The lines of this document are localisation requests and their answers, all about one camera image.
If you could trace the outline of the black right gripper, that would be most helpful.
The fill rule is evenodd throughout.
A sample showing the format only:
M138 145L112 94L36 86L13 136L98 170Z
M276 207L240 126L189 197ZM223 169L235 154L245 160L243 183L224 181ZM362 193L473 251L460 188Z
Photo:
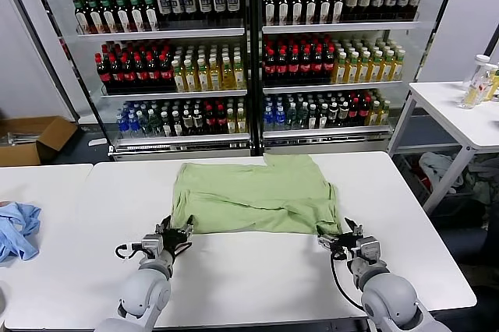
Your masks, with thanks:
M357 247L357 241L363 235L363 226L354 220L345 218L351 232L341 235L319 235L318 243L325 249L331 249L333 260L347 260L347 252Z

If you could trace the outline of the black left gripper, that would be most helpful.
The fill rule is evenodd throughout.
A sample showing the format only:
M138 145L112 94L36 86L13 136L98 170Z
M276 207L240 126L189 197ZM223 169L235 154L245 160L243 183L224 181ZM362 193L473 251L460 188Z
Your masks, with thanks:
M156 225L155 233L163 238L163 247L173 260L192 246L193 215L190 215L181 228L171 228L171 216L165 217Z

